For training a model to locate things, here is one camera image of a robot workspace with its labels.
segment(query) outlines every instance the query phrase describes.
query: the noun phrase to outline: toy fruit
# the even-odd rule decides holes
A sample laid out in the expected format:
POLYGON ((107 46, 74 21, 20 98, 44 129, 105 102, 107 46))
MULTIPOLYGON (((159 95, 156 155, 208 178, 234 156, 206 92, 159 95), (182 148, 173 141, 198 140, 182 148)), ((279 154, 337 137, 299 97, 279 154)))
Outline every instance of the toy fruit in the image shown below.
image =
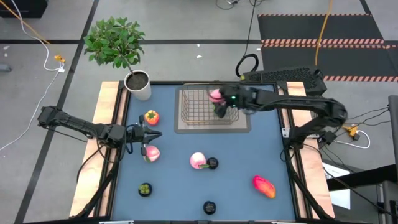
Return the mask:
POLYGON ((208 158, 207 165, 209 165, 209 169, 216 169, 218 167, 218 160, 214 157, 208 158))
POLYGON ((141 197, 148 197, 152 193, 152 186, 149 183, 143 183, 138 188, 138 193, 141 197))
POLYGON ((216 203, 207 201, 203 204, 203 210, 207 215, 212 215, 216 212, 216 203))
POLYGON ((211 102, 213 102, 213 103, 222 103, 222 102, 224 102, 224 99, 221 96, 221 93, 220 93, 220 91, 218 89, 213 90, 210 93, 210 97, 209 98, 210 98, 211 102))
POLYGON ((159 122, 159 119, 160 115, 154 110, 150 110, 145 114, 145 121, 152 126, 155 126, 159 122))
POLYGON ((203 169, 209 167, 208 164, 206 164, 206 158, 205 155, 201 152, 195 152, 192 154, 191 159, 190 159, 191 166, 195 169, 203 169))
POLYGON ((144 156, 144 159, 147 162, 154 162, 160 156, 160 151, 155 146, 147 146, 145 150, 147 154, 144 156))
POLYGON ((253 186, 255 189, 265 194, 269 198, 274 198, 276 195, 276 190, 273 184, 259 175, 254 176, 253 186))

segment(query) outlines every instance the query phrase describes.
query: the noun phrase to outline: white flower pot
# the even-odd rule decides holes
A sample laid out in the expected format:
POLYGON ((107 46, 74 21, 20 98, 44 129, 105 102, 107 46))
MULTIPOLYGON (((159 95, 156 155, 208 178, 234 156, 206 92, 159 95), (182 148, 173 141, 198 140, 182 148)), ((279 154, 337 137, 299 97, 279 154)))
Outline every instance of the white flower pot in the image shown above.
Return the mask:
POLYGON ((132 71, 133 73, 136 72, 141 72, 143 74, 145 74, 148 77, 148 83, 147 85, 140 89, 140 90, 132 90, 127 86, 127 80, 128 78, 131 76, 131 72, 129 72, 126 77, 124 77, 124 86, 134 95, 134 97, 136 97, 138 100, 148 100, 152 94, 152 91, 150 89, 150 80, 149 80, 149 75, 148 73, 142 71, 142 70, 134 70, 132 71))

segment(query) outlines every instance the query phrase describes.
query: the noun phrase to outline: gray floor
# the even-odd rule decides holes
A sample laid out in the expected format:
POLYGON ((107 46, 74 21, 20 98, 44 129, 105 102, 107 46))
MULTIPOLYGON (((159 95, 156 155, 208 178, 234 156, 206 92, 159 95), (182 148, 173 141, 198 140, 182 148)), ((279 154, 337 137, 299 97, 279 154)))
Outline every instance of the gray floor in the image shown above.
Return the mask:
MULTIPOLYGON (((46 39, 77 40, 85 25, 92 0, 49 0, 49 8, 41 20, 29 19, 46 39)), ((395 0, 367 0, 370 10, 386 40, 398 40, 395 21, 398 15, 395 0)), ((220 0, 223 7, 227 5, 220 0)), ((256 13, 325 13, 328 0, 266 0, 256 13)), ((359 0, 335 0, 334 13, 364 13, 359 0)), ((204 0, 100 0, 94 21, 109 16, 126 16, 137 20, 146 32, 147 40, 170 39, 245 39, 251 6, 242 0, 234 9, 222 11, 214 1, 204 0)), ((0 18, 1 39, 29 39, 18 21, 0 18)), ((251 39, 259 39, 257 19, 254 19, 251 39)), ((260 55, 260 46, 252 44, 248 52, 260 55)), ((144 45, 142 63, 136 68, 148 71, 152 80, 236 80, 234 67, 244 52, 239 44, 144 45)), ((68 66, 76 45, 51 45, 48 67, 56 67, 54 54, 67 60, 65 73, 60 74, 42 105, 58 101, 68 66)), ((54 72, 42 68, 45 50, 41 45, 0 45, 0 62, 13 67, 11 73, 0 73, 0 145, 16 138, 27 126, 36 102, 51 81, 54 72)), ((252 62, 241 70, 247 71, 252 62)), ((63 109, 75 116, 91 120, 100 83, 121 80, 127 70, 113 70, 80 57, 63 109)), ((344 103, 350 117, 387 105, 390 94, 398 94, 397 83, 327 82, 325 96, 344 103)), ((387 115, 369 123, 387 120, 387 115)), ((388 124, 364 126, 372 141, 369 149, 356 149, 333 144, 330 149, 353 167, 372 169, 394 162, 391 130, 388 124)), ((0 217, 2 223, 13 223, 42 146, 45 130, 35 122, 17 143, 0 152, 0 217)), ((358 144, 366 144, 362 138, 358 144)), ((76 172, 81 164, 85 145, 56 134, 45 160, 43 171, 32 197, 25 222, 67 218, 72 202, 76 172)))

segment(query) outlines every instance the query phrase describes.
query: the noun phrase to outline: red mango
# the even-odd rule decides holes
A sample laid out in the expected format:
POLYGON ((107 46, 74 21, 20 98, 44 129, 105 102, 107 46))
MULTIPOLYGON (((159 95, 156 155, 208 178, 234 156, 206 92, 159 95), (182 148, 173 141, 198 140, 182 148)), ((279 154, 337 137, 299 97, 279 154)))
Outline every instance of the red mango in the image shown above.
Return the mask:
POLYGON ((253 177, 253 186, 269 198, 274 198, 276 195, 276 190, 273 184, 259 175, 255 175, 253 177))

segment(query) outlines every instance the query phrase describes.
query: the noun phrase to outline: wooden table edge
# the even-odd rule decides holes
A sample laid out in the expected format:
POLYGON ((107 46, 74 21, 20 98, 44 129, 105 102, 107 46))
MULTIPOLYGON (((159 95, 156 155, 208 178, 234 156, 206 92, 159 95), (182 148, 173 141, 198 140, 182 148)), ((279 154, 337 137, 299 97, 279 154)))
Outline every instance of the wooden table edge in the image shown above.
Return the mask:
MULTIPOLYGON (((118 92, 119 82, 103 82, 101 90, 99 92, 98 101, 94 113, 93 123, 104 123, 109 124, 112 121, 112 115, 114 106, 116 103, 116 95, 118 92)), ((305 95, 305 89, 302 82, 287 82, 288 93, 290 95, 305 95)), ((127 91, 122 93, 121 102, 127 95, 127 91)), ((123 115, 123 109, 126 105, 121 104, 118 111, 117 123, 121 124, 121 116, 123 115)), ((284 121, 287 121, 286 110, 282 110, 284 121)), ((296 126, 301 126, 309 122, 312 117, 309 111, 292 110, 294 122, 296 126)), ((314 139, 307 139, 305 144, 315 147, 318 149, 318 144, 314 139)), ((97 150, 96 143, 94 140, 89 140, 86 145, 85 155, 83 161, 89 157, 93 152, 97 150)), ((305 146, 301 149, 302 164, 305 173, 308 190, 314 196, 315 200, 320 206, 329 214, 334 217, 334 211, 331 204, 330 194, 326 183, 326 178, 323 173, 322 160, 318 152, 311 147, 305 146)), ((70 216, 79 213, 88 201, 91 199, 93 194, 99 187, 101 171, 103 166, 103 158, 97 154, 91 161, 82 169, 79 181, 76 185, 75 196, 73 198, 72 207, 70 210, 70 216)), ((297 189, 298 206, 300 210, 300 216, 305 218, 305 205, 303 202, 303 195, 301 191, 297 189)), ((103 195, 103 203, 101 204, 101 210, 99 215, 106 215, 106 206, 108 203, 109 187, 103 195)))

